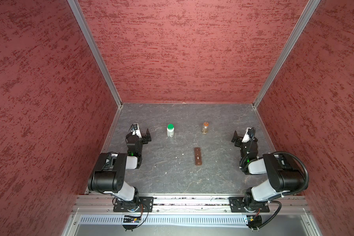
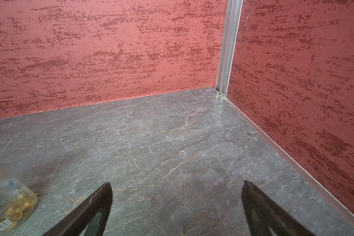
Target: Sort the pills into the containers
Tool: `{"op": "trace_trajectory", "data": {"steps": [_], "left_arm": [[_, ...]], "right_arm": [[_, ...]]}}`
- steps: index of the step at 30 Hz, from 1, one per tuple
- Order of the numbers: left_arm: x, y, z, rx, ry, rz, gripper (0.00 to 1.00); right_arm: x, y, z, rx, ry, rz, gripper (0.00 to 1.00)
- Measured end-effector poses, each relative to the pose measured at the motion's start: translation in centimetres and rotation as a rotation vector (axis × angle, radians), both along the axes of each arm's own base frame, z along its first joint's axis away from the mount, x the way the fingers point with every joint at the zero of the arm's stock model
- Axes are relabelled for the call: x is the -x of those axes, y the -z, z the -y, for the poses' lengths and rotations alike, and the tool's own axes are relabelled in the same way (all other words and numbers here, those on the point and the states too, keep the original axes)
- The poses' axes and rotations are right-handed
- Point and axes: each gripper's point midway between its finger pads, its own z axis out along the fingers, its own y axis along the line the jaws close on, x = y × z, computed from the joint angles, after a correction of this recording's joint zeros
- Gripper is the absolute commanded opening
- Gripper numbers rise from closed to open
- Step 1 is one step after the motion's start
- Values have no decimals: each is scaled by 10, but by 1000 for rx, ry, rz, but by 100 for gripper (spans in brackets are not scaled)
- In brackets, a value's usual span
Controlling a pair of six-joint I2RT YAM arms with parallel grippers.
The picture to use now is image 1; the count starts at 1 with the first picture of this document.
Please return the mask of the white pill bottle green cap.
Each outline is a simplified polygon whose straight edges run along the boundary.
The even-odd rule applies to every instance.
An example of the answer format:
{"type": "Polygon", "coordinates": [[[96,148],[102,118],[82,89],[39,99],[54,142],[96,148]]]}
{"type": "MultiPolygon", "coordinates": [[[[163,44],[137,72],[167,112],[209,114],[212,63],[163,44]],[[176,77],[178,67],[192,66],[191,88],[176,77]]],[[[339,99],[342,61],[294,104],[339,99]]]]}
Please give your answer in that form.
{"type": "Polygon", "coordinates": [[[172,138],[174,137],[175,134],[175,127],[173,124],[168,124],[167,126],[167,136],[172,138]]]}

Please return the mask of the small clear orange-cap bottle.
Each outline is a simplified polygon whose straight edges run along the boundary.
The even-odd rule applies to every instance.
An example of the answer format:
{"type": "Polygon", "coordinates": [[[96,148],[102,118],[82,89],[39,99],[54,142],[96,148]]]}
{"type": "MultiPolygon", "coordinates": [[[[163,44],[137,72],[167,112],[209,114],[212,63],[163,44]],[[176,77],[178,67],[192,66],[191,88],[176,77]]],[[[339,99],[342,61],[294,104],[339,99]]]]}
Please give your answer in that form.
{"type": "Polygon", "coordinates": [[[209,129],[209,123],[208,122],[204,122],[203,126],[202,126],[202,133],[203,134],[207,134],[208,133],[208,129],[209,129]]]}

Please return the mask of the brown weekly pill organizer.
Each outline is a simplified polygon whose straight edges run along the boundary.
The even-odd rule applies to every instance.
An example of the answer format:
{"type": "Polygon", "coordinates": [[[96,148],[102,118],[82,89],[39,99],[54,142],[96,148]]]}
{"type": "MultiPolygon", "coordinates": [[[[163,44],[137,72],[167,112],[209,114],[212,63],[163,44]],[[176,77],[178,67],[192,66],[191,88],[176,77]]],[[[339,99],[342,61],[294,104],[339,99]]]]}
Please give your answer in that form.
{"type": "Polygon", "coordinates": [[[194,160],[195,160],[195,165],[196,166],[201,166],[202,165],[202,154],[201,154],[201,149],[199,147],[194,148],[194,160]]]}

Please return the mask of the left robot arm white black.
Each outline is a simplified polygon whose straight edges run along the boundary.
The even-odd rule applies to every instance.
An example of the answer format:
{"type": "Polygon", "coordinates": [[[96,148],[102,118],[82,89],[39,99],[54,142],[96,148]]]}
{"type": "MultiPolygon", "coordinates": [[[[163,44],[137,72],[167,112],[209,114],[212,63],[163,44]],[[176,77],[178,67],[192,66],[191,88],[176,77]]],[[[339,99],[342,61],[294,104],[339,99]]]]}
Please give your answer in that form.
{"type": "Polygon", "coordinates": [[[119,202],[114,209],[136,212],[141,207],[137,188],[125,182],[125,172],[141,167],[143,145],[151,142],[151,134],[140,132],[138,124],[133,124],[125,137],[126,153],[101,153],[88,179],[88,190],[111,195],[119,202]]]}

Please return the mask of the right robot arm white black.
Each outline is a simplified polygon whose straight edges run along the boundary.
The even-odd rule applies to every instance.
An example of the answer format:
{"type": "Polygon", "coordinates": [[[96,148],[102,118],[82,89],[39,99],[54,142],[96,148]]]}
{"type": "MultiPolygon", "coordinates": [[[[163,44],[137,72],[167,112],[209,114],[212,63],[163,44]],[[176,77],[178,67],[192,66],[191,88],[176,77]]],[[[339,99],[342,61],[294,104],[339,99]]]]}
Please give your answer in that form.
{"type": "Polygon", "coordinates": [[[234,132],[232,140],[240,148],[240,170],[246,175],[267,175],[267,180],[246,190],[243,197],[230,197],[231,212],[269,212],[268,205],[278,198],[295,195],[306,190],[309,173],[295,155],[275,151],[258,156],[255,128],[247,128],[244,136],[234,132]]]}

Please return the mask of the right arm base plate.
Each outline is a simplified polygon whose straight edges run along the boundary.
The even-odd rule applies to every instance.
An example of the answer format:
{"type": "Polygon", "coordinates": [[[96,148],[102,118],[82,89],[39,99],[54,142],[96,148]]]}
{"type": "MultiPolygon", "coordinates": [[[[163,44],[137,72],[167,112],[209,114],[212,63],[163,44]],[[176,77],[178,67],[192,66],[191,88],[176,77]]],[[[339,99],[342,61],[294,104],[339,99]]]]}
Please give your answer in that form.
{"type": "Polygon", "coordinates": [[[229,197],[229,206],[232,213],[269,213],[267,202],[257,202],[252,198],[229,197]]]}

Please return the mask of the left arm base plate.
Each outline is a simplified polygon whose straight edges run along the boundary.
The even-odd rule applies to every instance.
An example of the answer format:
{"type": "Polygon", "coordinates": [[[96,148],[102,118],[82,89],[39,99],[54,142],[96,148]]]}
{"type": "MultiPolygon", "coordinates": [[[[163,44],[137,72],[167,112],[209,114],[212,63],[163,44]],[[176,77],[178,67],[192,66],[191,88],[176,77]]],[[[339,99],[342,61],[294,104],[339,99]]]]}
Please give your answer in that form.
{"type": "Polygon", "coordinates": [[[113,212],[141,213],[152,212],[154,197],[135,196],[132,201],[116,199],[113,212]]]}

